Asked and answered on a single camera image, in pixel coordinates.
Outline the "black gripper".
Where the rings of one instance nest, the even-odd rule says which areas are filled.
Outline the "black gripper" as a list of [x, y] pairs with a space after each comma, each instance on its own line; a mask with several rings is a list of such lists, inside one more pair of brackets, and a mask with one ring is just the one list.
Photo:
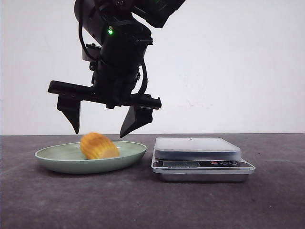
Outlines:
[[144, 62], [151, 31], [135, 19], [79, 19], [82, 58], [90, 63], [92, 86], [51, 81], [48, 92], [58, 95], [57, 109], [80, 129], [81, 101], [105, 104], [107, 108], [130, 106], [120, 138], [153, 121], [160, 98], [146, 94], [148, 77]]

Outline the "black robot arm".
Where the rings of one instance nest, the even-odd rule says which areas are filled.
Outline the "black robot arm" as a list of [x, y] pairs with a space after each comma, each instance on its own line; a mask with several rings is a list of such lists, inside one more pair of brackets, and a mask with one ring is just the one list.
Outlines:
[[93, 72], [91, 86], [51, 81], [48, 91], [58, 95], [57, 109], [80, 128], [81, 101], [104, 104], [106, 108], [127, 106], [120, 137], [152, 122], [160, 98], [147, 94], [144, 55], [152, 45], [150, 26], [162, 28], [178, 10], [181, 0], [78, 0], [74, 13], [79, 40], [83, 31], [94, 39], [82, 44], [82, 58]]

